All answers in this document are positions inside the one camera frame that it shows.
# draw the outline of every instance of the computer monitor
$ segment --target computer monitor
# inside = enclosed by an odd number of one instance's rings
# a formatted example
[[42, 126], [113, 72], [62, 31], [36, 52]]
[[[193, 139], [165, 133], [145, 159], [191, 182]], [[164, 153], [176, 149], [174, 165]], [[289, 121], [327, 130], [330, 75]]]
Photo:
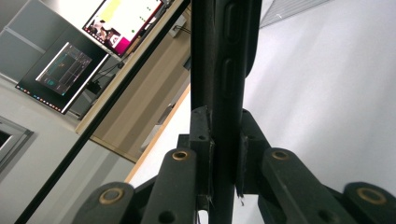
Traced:
[[65, 114], [108, 57], [102, 48], [69, 25], [16, 89]]
[[162, 5], [161, 0], [105, 0], [82, 29], [122, 57], [155, 20]]

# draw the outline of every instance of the screen display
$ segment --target screen display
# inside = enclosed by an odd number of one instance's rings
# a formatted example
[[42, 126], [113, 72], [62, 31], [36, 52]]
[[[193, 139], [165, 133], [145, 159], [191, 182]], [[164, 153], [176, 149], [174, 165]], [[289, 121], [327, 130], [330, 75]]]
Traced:
[[70, 25], [15, 88], [65, 114], [108, 56]]
[[162, 5], [161, 0], [106, 0], [83, 30], [122, 57]]
[[66, 43], [35, 80], [65, 95], [91, 61], [79, 49]]

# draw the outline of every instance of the black vertical pole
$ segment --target black vertical pole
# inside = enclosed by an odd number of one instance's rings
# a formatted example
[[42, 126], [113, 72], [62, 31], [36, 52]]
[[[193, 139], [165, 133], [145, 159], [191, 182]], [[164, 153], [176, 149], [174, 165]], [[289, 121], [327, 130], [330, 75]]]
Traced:
[[244, 84], [260, 13], [261, 0], [192, 0], [191, 108], [208, 106], [216, 144], [210, 224], [232, 223]]

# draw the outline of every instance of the black plastic part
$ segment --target black plastic part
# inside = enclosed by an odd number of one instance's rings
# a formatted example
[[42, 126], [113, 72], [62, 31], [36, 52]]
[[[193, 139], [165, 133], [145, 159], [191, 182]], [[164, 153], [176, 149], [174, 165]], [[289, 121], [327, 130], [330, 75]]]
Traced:
[[363, 182], [348, 184], [343, 200], [359, 223], [396, 223], [396, 198], [380, 187]]
[[197, 193], [198, 210], [209, 209], [213, 195], [212, 164], [214, 143], [210, 137], [209, 117], [206, 106], [191, 112], [190, 148], [197, 154]]
[[194, 223], [196, 154], [187, 148], [166, 153], [141, 223]]
[[236, 188], [238, 194], [258, 194], [257, 179], [262, 163], [262, 154], [271, 147], [256, 120], [246, 109], [242, 114], [243, 144], [240, 147], [238, 177]]
[[73, 224], [138, 223], [138, 212], [131, 206], [134, 188], [126, 183], [113, 182], [95, 190], [80, 207]]
[[106, 117], [107, 113], [113, 107], [113, 105], [117, 102], [117, 100], [122, 96], [126, 88], [129, 86], [131, 81], [134, 79], [136, 74], [140, 71], [141, 67], [148, 60], [151, 53], [157, 48], [157, 46], [161, 43], [163, 38], [166, 36], [168, 31], [175, 24], [177, 19], [183, 13], [185, 8], [189, 5], [189, 0], [184, 0], [181, 6], [176, 10], [175, 14], [172, 15], [170, 20], [165, 24], [164, 28], [160, 31], [160, 33], [154, 38], [152, 43], [148, 46], [148, 49], [142, 54], [142, 56], [137, 60], [134, 67], [128, 72], [128, 75], [124, 78], [121, 84], [116, 88], [116, 90], [111, 94], [107, 102], [104, 106], [99, 110], [97, 115], [93, 118], [90, 125], [88, 125], [87, 129], [81, 134], [80, 138], [77, 142], [70, 148], [69, 152], [66, 154], [64, 159], [60, 162], [55, 171], [50, 175], [49, 179], [46, 183], [41, 187], [39, 192], [35, 195], [32, 201], [26, 206], [21, 215], [18, 217], [15, 223], [26, 223], [35, 210], [40, 206], [40, 204], [44, 201], [47, 195], [50, 193], [52, 188], [58, 182], [58, 180], [62, 177], [64, 172], [67, 170], [69, 165], [72, 163], [77, 154], [82, 150], [90, 137], [96, 130], [96, 128], [100, 125], [102, 120]]
[[266, 149], [262, 159], [262, 174], [279, 201], [288, 223], [356, 223], [291, 151]]

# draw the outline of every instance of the gray wall panel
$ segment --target gray wall panel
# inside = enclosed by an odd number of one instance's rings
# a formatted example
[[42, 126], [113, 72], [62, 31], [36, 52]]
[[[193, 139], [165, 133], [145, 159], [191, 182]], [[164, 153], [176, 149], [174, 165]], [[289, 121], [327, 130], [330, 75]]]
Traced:
[[12, 20], [27, 0], [0, 0], [0, 31]]
[[40, 48], [47, 49], [68, 25], [67, 21], [41, 2], [30, 1], [8, 28]]
[[21, 80], [41, 55], [9, 32], [0, 34], [0, 72], [3, 75]]

